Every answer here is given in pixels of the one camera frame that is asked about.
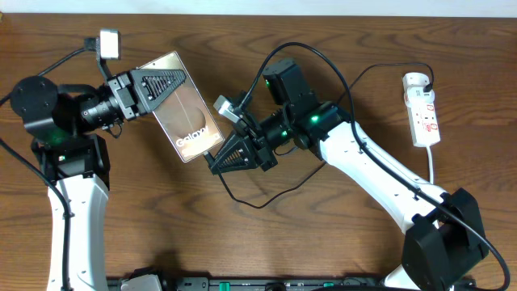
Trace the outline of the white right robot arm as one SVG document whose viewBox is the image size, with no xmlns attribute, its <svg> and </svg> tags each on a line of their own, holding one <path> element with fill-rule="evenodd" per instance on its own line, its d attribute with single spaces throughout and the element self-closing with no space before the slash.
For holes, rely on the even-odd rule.
<svg viewBox="0 0 517 291">
<path fill-rule="evenodd" d="M 420 179 L 338 105 L 285 103 L 261 122 L 225 97 L 214 107 L 233 123 L 218 153 L 207 157 L 214 175 L 267 171 L 277 163 L 274 151 L 294 141 L 350 177 L 380 204 L 405 236 L 401 264 L 386 276 L 385 287 L 458 289 L 464 275 L 488 255 L 476 199 L 463 188 L 449 194 Z"/>
</svg>

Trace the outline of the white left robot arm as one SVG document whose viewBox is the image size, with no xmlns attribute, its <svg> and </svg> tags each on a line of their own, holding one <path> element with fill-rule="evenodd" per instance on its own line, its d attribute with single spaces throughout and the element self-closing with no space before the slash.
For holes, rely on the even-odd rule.
<svg viewBox="0 0 517 291">
<path fill-rule="evenodd" d="M 53 211 L 49 290 L 107 290 L 103 226 L 110 161 L 105 140 L 125 121 L 155 111 L 187 80 L 181 69 L 129 70 L 98 87 L 56 85 L 43 76 L 18 82 L 8 95 L 32 135 Z"/>
</svg>

